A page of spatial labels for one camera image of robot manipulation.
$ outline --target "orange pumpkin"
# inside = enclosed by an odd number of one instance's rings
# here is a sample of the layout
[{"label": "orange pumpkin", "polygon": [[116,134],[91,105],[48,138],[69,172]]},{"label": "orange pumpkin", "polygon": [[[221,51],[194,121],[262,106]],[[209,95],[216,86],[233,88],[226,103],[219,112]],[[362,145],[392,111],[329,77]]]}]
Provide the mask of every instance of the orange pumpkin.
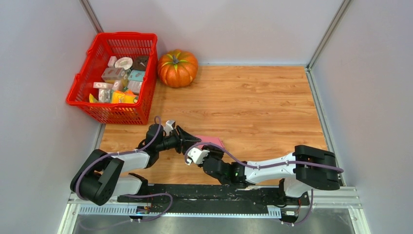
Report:
[{"label": "orange pumpkin", "polygon": [[187,51],[172,50],[162,55],[158,61],[158,76],[171,87],[189,85],[198,72],[198,60]]}]

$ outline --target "robotic arm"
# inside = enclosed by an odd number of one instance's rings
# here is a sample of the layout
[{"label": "robotic arm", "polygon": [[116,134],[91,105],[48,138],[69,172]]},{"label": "robotic arm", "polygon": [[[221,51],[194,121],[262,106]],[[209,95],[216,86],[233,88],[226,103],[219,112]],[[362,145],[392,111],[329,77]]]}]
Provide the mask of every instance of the robotic arm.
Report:
[{"label": "robotic arm", "polygon": [[[202,149],[193,146],[201,139],[187,133],[180,126],[175,127],[175,121],[169,120],[165,127],[160,123],[152,124],[146,138],[139,143],[137,149],[104,158],[96,163],[82,178],[79,193],[82,197],[97,205],[105,204],[112,196],[138,194],[146,195],[148,181],[143,177],[129,173],[120,176],[121,173],[133,169],[151,167],[159,158],[159,152],[174,148],[177,153],[185,154],[188,151],[187,163],[197,164],[204,172],[219,180],[221,184],[246,187],[269,179],[285,178],[280,181],[280,189],[288,197],[300,197],[308,190],[315,188],[320,190],[339,189],[338,173],[331,169],[312,167],[289,162],[310,162],[318,165],[336,166],[335,155],[331,152],[299,145],[295,152],[281,158],[260,162],[248,161],[232,162],[222,161],[223,150],[218,147],[204,145]],[[75,192],[80,175],[93,162],[106,156],[102,150],[94,150],[74,176],[70,188]],[[266,165],[281,163],[282,166],[265,168]]]}]

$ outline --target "wooden table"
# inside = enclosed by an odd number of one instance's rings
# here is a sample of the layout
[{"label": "wooden table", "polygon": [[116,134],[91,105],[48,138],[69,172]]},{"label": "wooden table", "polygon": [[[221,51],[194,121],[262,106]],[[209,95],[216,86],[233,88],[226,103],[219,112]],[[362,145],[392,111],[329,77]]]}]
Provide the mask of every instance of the wooden table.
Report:
[{"label": "wooden table", "polygon": [[[174,119],[193,135],[219,137],[239,160],[284,156],[306,144],[326,149],[303,67],[203,66],[189,87],[157,83],[150,121]],[[134,149],[148,125],[107,124],[101,149]],[[225,162],[233,160],[225,155]],[[135,170],[149,183],[219,184],[175,150],[161,152],[149,169]],[[262,184],[278,185],[278,180]]]}]

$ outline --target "basket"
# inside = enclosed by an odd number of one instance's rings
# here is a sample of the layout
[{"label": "basket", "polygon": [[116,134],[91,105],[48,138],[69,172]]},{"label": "basket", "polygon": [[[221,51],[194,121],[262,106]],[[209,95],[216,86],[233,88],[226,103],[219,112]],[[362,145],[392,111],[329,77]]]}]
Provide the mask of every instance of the basket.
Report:
[{"label": "basket", "polygon": [[[66,102],[71,106],[77,106],[101,123],[146,125],[156,85],[158,63],[156,42],[155,34],[133,32],[97,34],[86,53],[87,57],[80,73],[75,76]],[[89,102],[89,94],[97,97],[98,89],[93,88],[93,83],[103,82],[101,75],[107,68],[111,56],[116,56],[118,59],[130,57],[135,60],[140,55],[148,55],[149,61],[137,103]]]}]

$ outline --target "pink object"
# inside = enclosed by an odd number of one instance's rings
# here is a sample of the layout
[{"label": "pink object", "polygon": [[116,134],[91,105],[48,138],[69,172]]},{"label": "pink object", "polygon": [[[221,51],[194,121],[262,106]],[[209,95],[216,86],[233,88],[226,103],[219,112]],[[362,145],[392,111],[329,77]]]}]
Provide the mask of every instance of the pink object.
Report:
[{"label": "pink object", "polygon": [[[201,136],[201,135],[195,135],[197,138],[200,138],[202,140],[202,142],[210,142],[210,143],[214,143],[217,144],[219,146],[221,146],[222,148],[224,147],[224,144],[222,143],[222,141],[218,138],[218,137],[213,137],[213,136]],[[201,149],[202,146],[204,145],[199,145],[196,148]]]}]

